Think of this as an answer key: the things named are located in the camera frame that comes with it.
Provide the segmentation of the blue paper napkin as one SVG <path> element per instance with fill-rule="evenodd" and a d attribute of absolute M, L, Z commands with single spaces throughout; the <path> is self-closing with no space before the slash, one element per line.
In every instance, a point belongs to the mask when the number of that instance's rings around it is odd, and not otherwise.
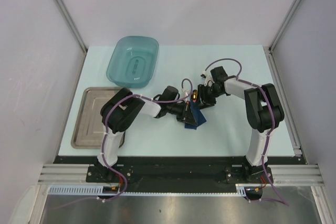
<path fill-rule="evenodd" d="M 192 125 L 189 123 L 185 123 L 184 128 L 190 129 L 190 130 L 197 130 L 199 126 L 204 124 L 206 122 L 205 116 L 202 114 L 201 110 L 196 107 L 196 103 L 194 101 L 191 101 L 191 112 L 194 116 L 194 119 L 197 123 L 197 125 Z"/>

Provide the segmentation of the iridescent spoon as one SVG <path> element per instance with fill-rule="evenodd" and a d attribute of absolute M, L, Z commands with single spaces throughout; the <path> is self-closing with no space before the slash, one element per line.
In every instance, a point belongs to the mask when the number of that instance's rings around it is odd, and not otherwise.
<path fill-rule="evenodd" d="M 196 102 L 198 97 L 198 91 L 197 90 L 193 90 L 193 93 L 191 95 L 191 99 L 193 100 L 193 102 Z"/>

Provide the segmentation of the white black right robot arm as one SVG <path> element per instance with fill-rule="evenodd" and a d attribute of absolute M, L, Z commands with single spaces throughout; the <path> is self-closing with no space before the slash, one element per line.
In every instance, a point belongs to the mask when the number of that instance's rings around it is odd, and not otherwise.
<path fill-rule="evenodd" d="M 271 135 L 285 117 L 276 88 L 271 83 L 259 86 L 238 76 L 229 76 L 223 67 L 212 69 L 210 75 L 203 71 L 201 77 L 204 83 L 197 86 L 197 108 L 214 106 L 221 95 L 234 95 L 245 101 L 252 132 L 242 164 L 242 176 L 245 181 L 254 183 L 265 172 Z"/>

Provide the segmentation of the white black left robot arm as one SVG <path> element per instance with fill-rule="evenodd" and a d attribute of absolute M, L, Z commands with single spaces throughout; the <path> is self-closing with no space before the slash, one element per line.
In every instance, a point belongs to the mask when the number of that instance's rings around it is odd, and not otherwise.
<path fill-rule="evenodd" d="M 175 87 L 167 86 L 162 94 L 153 99 L 134 94 L 128 88 L 120 89 L 100 111 L 104 134 L 101 151 L 97 156 L 101 164 L 98 176 L 105 182 L 115 178 L 116 169 L 113 165 L 118 160 L 121 139 L 138 114 L 159 119 L 168 113 L 176 116 L 178 122 L 197 126 L 191 102 L 187 97 L 181 99 Z"/>

